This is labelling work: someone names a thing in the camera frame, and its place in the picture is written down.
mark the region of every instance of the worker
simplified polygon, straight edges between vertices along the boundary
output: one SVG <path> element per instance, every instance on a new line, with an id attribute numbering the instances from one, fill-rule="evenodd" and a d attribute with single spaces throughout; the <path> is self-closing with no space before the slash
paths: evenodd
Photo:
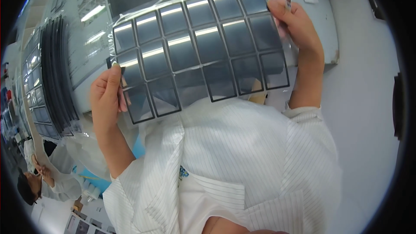
<path id="1" fill-rule="evenodd" d="M 52 142 L 45 141 L 44 150 L 50 163 L 60 173 L 71 173 L 74 160 L 68 154 L 65 146 L 56 146 Z M 39 164 L 34 153 L 32 139 L 24 142 L 23 151 L 28 171 L 23 173 L 18 168 L 18 192 L 28 205 L 32 206 L 42 197 L 65 202 L 67 200 L 75 201 L 81 196 L 81 185 L 75 178 L 56 180 L 51 176 L 49 168 Z"/>
<path id="2" fill-rule="evenodd" d="M 104 205 L 119 234 L 324 233 L 340 203 L 341 169 L 321 114 L 324 51 L 304 9 L 268 8 L 299 47 L 288 107 L 202 99 L 140 124 L 136 159 L 117 127 L 121 69 L 91 85 L 94 130 L 112 183 Z"/>

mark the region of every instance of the finger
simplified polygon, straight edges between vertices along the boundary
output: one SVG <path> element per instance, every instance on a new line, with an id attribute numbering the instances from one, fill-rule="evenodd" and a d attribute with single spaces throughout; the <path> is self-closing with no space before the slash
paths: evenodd
<path id="1" fill-rule="evenodd" d="M 110 73 L 104 95 L 117 96 L 120 87 L 120 79 L 122 77 L 122 69 L 118 63 L 115 63 L 109 71 Z"/>
<path id="2" fill-rule="evenodd" d="M 279 0 L 268 0 L 267 6 L 275 18 L 283 21 L 288 26 L 295 22 L 296 17 L 286 8 L 285 3 L 281 3 Z"/>
<path id="3" fill-rule="evenodd" d="M 127 111 L 127 104 L 126 104 L 126 99 L 123 96 L 123 89 L 119 88 L 119 91 L 117 92 L 118 96 L 119 96 L 119 108 L 122 112 L 126 112 Z"/>

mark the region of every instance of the white striped shirt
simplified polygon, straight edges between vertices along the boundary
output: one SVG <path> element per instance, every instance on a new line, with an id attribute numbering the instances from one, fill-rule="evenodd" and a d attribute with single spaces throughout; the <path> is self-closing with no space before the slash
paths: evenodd
<path id="1" fill-rule="evenodd" d="M 117 233 L 180 233 L 183 165 L 250 231 L 323 233 L 340 203 L 334 141 L 315 107 L 200 100 L 140 127 L 146 155 L 104 193 Z"/>

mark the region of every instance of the ceiling light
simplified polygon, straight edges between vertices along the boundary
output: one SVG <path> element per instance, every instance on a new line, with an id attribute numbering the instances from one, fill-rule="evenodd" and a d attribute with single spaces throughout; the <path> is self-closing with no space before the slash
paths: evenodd
<path id="1" fill-rule="evenodd" d="M 117 32 L 120 32 L 120 31 L 122 31 L 122 30 L 129 29 L 129 28 L 131 28 L 131 27 L 132 27 L 132 24 L 131 24 L 131 23 L 129 23 L 129 24 L 125 25 L 125 26 L 121 26 L 121 27 L 117 27 L 117 28 L 115 28 L 115 29 L 114 29 L 114 32 L 115 32 L 115 33 L 117 33 Z"/>
<path id="2" fill-rule="evenodd" d="M 217 27 L 213 27 L 213 28 L 207 28 L 204 30 L 199 30 L 197 32 L 195 32 L 196 36 L 201 36 L 203 34 L 209 34 L 209 33 L 213 33 L 213 32 L 218 32 L 218 28 Z"/>
<path id="3" fill-rule="evenodd" d="M 230 25 L 233 25 L 233 24 L 236 24 L 236 23 L 242 23 L 242 22 L 244 22 L 244 19 L 243 20 L 234 21 L 234 22 L 230 22 L 230 23 L 225 23 L 225 24 L 223 24 L 223 27 L 230 26 Z"/>
<path id="4" fill-rule="evenodd" d="M 96 8 L 92 9 L 90 12 L 88 12 L 82 19 L 81 22 L 85 22 L 88 19 L 92 18 L 93 16 L 95 16 L 96 14 L 100 13 L 101 10 L 103 10 L 105 8 L 105 6 L 97 6 Z"/>
<path id="5" fill-rule="evenodd" d="M 88 39 L 88 41 L 86 41 L 86 44 L 90 44 L 90 43 L 92 43 L 92 42 L 94 42 L 94 41 L 96 41 L 97 39 L 99 39 L 101 36 L 103 36 L 105 34 L 105 32 L 104 31 L 101 31 L 101 32 L 99 32 L 98 34 L 96 34 L 96 35 L 94 35 L 94 36 L 91 36 L 91 38 L 90 39 Z"/>

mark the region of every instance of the plastic sheet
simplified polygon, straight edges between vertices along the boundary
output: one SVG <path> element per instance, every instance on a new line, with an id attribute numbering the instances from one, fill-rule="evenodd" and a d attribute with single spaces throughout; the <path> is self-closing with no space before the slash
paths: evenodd
<path id="1" fill-rule="evenodd" d="M 122 67 L 128 127 L 201 98 L 215 102 L 288 87 L 291 41 L 279 36 L 266 2 L 157 0 L 120 14 L 107 29 L 107 66 Z M 253 91 L 256 81 L 261 89 Z"/>

